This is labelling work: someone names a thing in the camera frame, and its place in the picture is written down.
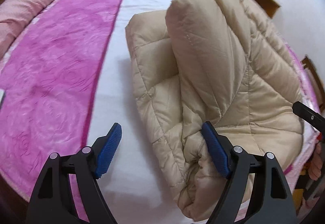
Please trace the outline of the person right hand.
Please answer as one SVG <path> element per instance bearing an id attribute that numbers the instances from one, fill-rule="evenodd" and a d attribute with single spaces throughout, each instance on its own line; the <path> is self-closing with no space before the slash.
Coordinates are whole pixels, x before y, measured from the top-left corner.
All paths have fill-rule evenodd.
<path id="1" fill-rule="evenodd" d="M 317 143 L 308 170 L 309 177 L 313 181 L 318 180 L 319 177 L 321 176 L 321 170 L 323 166 L 323 161 L 321 159 L 321 151 L 322 151 L 321 143 Z"/>

